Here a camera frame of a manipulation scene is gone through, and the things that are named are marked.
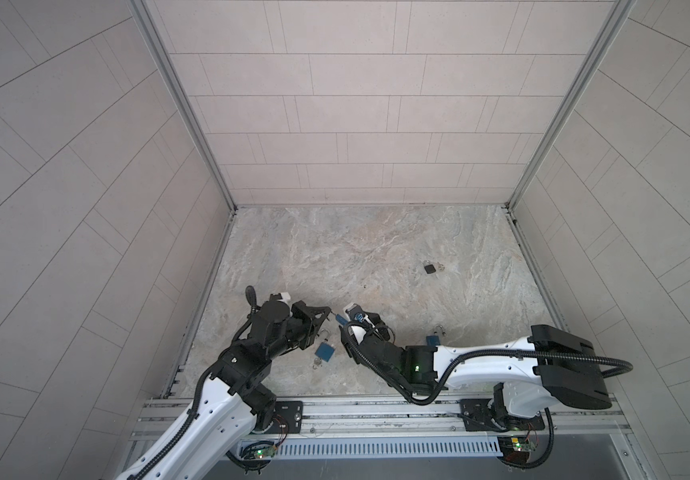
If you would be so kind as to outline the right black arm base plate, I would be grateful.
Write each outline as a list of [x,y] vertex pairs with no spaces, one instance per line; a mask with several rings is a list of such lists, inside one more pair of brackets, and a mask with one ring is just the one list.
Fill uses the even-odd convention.
[[495,399],[463,399],[460,401],[460,417],[468,432],[527,432],[545,429],[540,414],[531,418],[511,415],[504,403]]

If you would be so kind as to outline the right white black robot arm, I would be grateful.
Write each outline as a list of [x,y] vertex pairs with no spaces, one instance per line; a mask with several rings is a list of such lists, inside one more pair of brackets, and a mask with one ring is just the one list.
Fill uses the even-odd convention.
[[427,406],[445,390],[494,384],[490,407],[498,422],[534,417],[560,403],[580,410],[611,407],[606,381],[632,371],[632,363],[598,356],[593,344],[550,325],[500,345],[399,347],[389,329],[365,321],[340,328],[348,355],[408,403]]

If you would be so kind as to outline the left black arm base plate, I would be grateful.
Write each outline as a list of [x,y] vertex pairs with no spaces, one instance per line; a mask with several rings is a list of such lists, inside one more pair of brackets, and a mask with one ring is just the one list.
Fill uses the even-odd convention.
[[270,416],[269,425],[263,429],[257,427],[253,433],[257,435],[299,434],[303,408],[304,403],[302,401],[277,401]]

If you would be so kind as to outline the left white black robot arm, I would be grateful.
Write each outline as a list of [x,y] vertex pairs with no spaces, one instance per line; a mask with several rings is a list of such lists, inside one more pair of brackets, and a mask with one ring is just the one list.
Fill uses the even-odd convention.
[[199,376],[187,409],[120,479],[202,479],[241,439],[271,425],[276,395],[262,382],[273,360],[309,348],[331,309],[286,292],[258,304],[251,286],[245,297],[247,320]]

